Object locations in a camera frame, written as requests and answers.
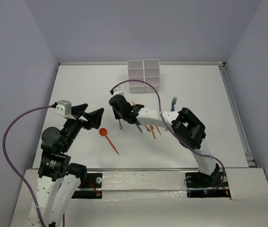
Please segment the orange plastic spoon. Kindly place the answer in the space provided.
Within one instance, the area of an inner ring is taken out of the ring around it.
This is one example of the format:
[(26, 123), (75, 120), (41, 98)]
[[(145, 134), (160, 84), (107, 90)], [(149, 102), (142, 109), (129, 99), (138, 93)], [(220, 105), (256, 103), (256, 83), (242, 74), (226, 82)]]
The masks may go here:
[(99, 134), (100, 134), (101, 136), (105, 137), (105, 138), (108, 140), (108, 142), (109, 142), (109, 144), (111, 145), (111, 147), (112, 147), (112, 148), (114, 149), (114, 151), (119, 155), (118, 150), (117, 150), (116, 147), (113, 145), (113, 143), (111, 142), (111, 140), (109, 139), (109, 137), (108, 137), (108, 135), (107, 135), (107, 129), (105, 129), (105, 128), (100, 128), (100, 129), (99, 129)]

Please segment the blue plastic fork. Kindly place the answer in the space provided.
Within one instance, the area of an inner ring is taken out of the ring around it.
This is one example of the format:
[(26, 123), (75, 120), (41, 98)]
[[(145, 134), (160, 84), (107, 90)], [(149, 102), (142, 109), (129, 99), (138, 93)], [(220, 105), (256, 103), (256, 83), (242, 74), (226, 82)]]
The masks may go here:
[(174, 106), (176, 105), (176, 101), (177, 101), (177, 97), (174, 96), (172, 99), (172, 103), (171, 103), (171, 112), (175, 111)]

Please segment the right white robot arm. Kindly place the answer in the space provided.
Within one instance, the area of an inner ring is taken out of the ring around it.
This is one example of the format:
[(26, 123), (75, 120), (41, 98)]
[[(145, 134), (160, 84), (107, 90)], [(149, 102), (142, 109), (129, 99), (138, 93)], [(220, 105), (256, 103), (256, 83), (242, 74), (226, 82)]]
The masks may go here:
[(211, 187), (216, 184), (220, 167), (210, 153), (202, 149), (201, 143), (206, 137), (205, 125), (190, 109), (162, 112), (144, 105), (132, 105), (122, 95), (114, 95), (109, 100), (109, 105), (117, 120), (123, 119), (135, 125), (167, 128), (182, 146), (192, 152), (198, 164), (197, 176), (191, 178), (191, 182), (197, 184), (196, 188)]

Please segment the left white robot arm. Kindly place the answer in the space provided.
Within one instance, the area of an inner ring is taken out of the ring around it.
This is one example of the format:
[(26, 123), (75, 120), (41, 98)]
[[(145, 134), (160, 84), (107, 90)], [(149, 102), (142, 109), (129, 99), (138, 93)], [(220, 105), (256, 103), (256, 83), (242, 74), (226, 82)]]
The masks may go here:
[(103, 108), (86, 112), (87, 104), (72, 106), (61, 100), (53, 105), (55, 114), (66, 119), (63, 127), (49, 127), (41, 135), (41, 162), (36, 193), (26, 227), (58, 227), (75, 190), (87, 182), (87, 167), (72, 163), (68, 150), (81, 129), (98, 129)]

